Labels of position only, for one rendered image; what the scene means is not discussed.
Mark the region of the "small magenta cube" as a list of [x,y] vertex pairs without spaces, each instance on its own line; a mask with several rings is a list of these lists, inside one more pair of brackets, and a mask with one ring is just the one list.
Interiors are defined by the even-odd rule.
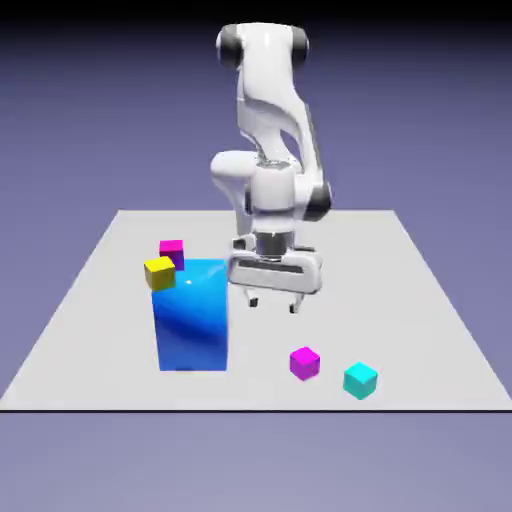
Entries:
[[320,356],[305,346],[293,351],[289,356],[290,372],[301,381],[315,377],[320,371]]

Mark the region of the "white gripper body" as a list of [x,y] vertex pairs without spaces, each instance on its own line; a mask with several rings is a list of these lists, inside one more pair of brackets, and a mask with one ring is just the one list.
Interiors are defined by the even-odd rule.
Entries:
[[255,251],[234,250],[227,263],[232,284],[301,294],[315,294],[322,287],[322,256],[311,248],[289,249],[279,260]]

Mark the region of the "large blue box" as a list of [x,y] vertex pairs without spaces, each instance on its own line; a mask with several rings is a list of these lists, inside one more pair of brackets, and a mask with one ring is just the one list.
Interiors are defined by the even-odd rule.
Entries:
[[175,286],[152,294],[159,369],[224,371],[228,280],[222,259],[187,259]]

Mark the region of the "small cyan cube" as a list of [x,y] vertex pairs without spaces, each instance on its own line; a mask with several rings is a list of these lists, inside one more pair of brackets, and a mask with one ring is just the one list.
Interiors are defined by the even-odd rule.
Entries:
[[377,387],[378,372],[357,362],[344,371],[343,389],[358,400],[371,395]]

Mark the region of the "small pink cube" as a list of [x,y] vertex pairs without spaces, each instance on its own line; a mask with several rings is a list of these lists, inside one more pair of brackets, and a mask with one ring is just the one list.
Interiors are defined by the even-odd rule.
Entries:
[[159,255],[161,257],[168,257],[177,271],[184,270],[184,248],[181,239],[161,240],[159,242]]

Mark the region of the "small yellow cube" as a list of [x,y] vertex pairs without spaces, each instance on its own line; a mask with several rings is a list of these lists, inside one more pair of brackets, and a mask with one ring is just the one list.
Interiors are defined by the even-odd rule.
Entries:
[[176,268],[168,256],[146,260],[144,262],[145,279],[153,292],[173,288],[176,282]]

